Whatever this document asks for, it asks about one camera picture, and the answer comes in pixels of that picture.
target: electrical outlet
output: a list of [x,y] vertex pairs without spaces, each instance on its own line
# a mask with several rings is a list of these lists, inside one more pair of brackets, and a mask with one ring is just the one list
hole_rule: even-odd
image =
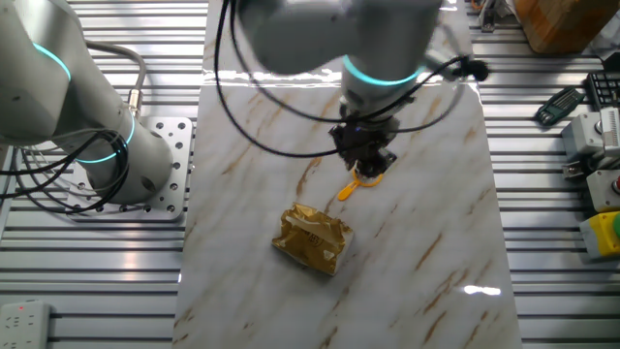
[[0,349],[46,349],[49,305],[42,301],[0,308]]

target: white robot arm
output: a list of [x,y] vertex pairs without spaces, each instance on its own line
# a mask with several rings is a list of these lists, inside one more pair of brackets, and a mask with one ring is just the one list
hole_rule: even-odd
[[[138,204],[157,193],[171,174],[170,148],[133,118],[97,68],[71,7],[64,0],[0,0],[0,32],[0,143],[79,134],[57,143],[72,153],[92,136],[80,131],[113,130],[126,143],[129,165],[110,202]],[[97,141],[79,155],[93,188],[117,180],[114,154]]]
[[[344,56],[341,117],[330,134],[347,168],[366,177],[384,173],[396,156],[386,150],[399,121],[393,116],[425,70],[449,61],[428,49],[442,0],[225,0],[235,9],[258,60],[269,71],[299,74]],[[447,80],[486,79],[481,62],[445,69]],[[373,115],[360,122],[357,116]],[[352,145],[366,143],[352,149]]]

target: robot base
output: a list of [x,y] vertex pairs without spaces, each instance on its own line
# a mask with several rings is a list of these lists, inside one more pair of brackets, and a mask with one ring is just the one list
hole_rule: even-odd
[[[185,117],[145,117],[141,120],[144,127],[156,132],[170,146],[172,152],[172,170],[170,178],[164,187],[149,201],[135,205],[105,204],[103,209],[89,211],[68,216],[77,222],[170,222],[177,220],[183,213],[185,204],[185,188],[187,184],[190,145],[192,143],[193,124]],[[82,166],[75,166],[72,181],[83,184],[83,194],[90,194],[86,170]],[[82,207],[90,206],[93,199],[69,195],[67,204]]]

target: white marble surface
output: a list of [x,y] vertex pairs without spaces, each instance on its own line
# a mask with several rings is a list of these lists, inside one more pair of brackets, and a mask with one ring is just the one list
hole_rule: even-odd
[[[220,4],[209,5],[173,347],[520,348],[476,87],[467,86],[446,121],[392,143],[399,160],[381,185],[358,189],[340,203],[335,196],[351,177],[337,156],[269,155],[243,140],[225,117],[212,75]],[[453,6],[447,5],[443,21],[471,51],[465,14],[450,11]],[[444,41],[437,35],[434,43]],[[245,44],[243,50],[249,52]],[[222,59],[227,100],[252,134],[289,151],[333,148],[329,124],[283,112],[247,85],[228,40]],[[339,71],[334,61],[295,79],[260,78],[288,103],[335,117]],[[441,113],[452,88],[425,86],[398,114],[402,127]],[[304,268],[271,246],[292,202],[355,230],[336,276]]]

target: gold foil package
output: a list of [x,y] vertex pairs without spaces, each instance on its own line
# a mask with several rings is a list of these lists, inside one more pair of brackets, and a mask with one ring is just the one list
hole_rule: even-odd
[[298,262],[334,275],[353,240],[353,231],[340,219],[315,208],[293,204],[282,213],[281,234],[272,243]]

